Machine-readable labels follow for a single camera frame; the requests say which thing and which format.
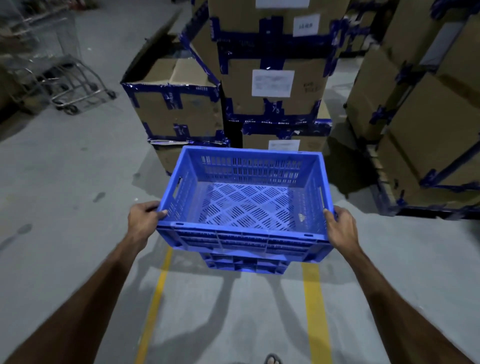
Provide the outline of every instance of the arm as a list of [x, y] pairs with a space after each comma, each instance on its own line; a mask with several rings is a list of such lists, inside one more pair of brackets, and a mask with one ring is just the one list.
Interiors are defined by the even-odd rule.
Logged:
[[473, 364], [437, 328], [410, 306], [360, 248], [357, 225], [335, 206], [338, 221], [324, 210], [330, 243], [352, 267], [372, 311], [392, 364]]
[[158, 220], [158, 201], [132, 206], [128, 232], [90, 279], [5, 364], [93, 363], [123, 284]]

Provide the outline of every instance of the yellow tape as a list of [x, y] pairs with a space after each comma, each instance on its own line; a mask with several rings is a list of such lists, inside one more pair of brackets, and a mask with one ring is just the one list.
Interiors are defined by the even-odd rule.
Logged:
[[150, 339], [152, 338], [153, 330], [155, 328], [156, 315], [160, 306], [160, 299], [162, 298], [165, 280], [167, 279], [168, 267], [170, 266], [170, 260], [172, 259], [172, 252], [173, 249], [169, 246], [167, 249], [167, 254], [165, 255], [165, 260], [162, 264], [160, 277], [158, 277], [158, 282], [156, 283], [152, 302], [150, 303], [150, 308], [148, 309], [144, 331], [142, 333], [142, 337], [140, 338], [140, 344], [138, 345], [138, 352], [137, 358], [135, 359], [135, 364], [143, 364], [147, 356], [148, 344], [150, 343]]
[[332, 350], [318, 264], [302, 263], [301, 265], [312, 364], [332, 364]]

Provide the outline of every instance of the person's left hand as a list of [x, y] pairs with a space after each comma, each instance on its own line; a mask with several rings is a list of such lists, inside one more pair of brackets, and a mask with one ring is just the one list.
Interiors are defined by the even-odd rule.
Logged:
[[144, 202], [135, 204], [130, 209], [127, 236], [141, 245], [138, 251], [145, 248], [147, 239], [154, 233], [158, 221], [168, 214], [167, 210], [156, 211], [159, 204], [159, 201]]

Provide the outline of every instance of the crate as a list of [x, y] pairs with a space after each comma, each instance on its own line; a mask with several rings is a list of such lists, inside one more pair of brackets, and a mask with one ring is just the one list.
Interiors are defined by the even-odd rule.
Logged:
[[246, 258], [222, 254], [200, 253], [207, 267], [211, 269], [233, 270], [263, 274], [283, 274], [290, 262], [275, 259]]
[[321, 153], [185, 146], [157, 230], [175, 249], [320, 262], [333, 210]]

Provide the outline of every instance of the concrete floor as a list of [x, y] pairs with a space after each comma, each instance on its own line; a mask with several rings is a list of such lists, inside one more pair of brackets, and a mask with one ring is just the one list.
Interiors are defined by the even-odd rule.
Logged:
[[[168, 182], [118, 82], [178, 6], [181, 29], [188, 4], [102, 3], [80, 14], [77, 27], [84, 61], [118, 99], [77, 116], [16, 115], [0, 131], [0, 361], [120, 241], [130, 205], [160, 199]], [[480, 224], [377, 215], [342, 109], [358, 67], [341, 61], [324, 96], [335, 122], [325, 153], [333, 200], [355, 216], [362, 247], [393, 286], [480, 362]], [[155, 233], [139, 255], [98, 363], [134, 362], [166, 250]], [[344, 259], [333, 251], [318, 267], [333, 363], [387, 363]], [[253, 364], [276, 352], [285, 363], [310, 363], [302, 269], [293, 263], [281, 277], [215, 271], [197, 254], [174, 251], [146, 362]]]

